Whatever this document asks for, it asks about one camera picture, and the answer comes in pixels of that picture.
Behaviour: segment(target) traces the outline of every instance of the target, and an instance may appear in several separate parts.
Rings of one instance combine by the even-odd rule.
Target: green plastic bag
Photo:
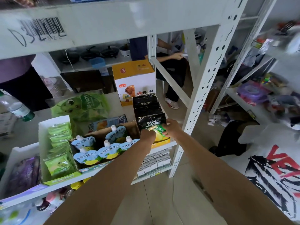
[[[69,115],[74,121],[98,121],[109,114],[109,105],[102,91],[88,91],[56,102],[51,107],[53,117]]]

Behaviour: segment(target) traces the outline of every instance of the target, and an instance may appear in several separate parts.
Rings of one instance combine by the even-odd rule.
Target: white sneaker
[[[165,101],[167,102],[168,106],[171,107],[172,109],[178,109],[179,108],[179,104],[178,102],[174,102],[168,98],[165,98]]]

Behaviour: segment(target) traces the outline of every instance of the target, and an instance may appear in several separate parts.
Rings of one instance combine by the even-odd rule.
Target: blue plastic container
[[[91,65],[94,69],[100,69],[102,67],[105,67],[105,65],[106,65],[105,60],[101,57],[96,57],[96,58],[90,59],[88,61],[91,63]]]

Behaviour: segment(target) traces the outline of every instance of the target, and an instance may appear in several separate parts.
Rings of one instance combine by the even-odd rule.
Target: hand
[[[170,55],[171,59],[176,59],[176,60],[181,60],[183,58],[183,53],[182,52],[178,52],[178,53],[174,53],[172,55]]]
[[[156,133],[153,130],[150,131],[148,129],[141,130],[141,140],[153,144],[155,138],[156,138]]]
[[[166,130],[165,132],[163,132],[163,135],[176,139],[177,136],[183,132],[183,130],[181,129],[177,121],[170,118],[168,118],[166,121],[167,124],[162,124],[162,127]]]

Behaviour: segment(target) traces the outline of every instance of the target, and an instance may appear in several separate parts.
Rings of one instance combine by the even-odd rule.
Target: orange and white cardboard box
[[[122,106],[132,105],[133,97],[156,92],[156,73],[148,60],[113,65],[112,71]]]

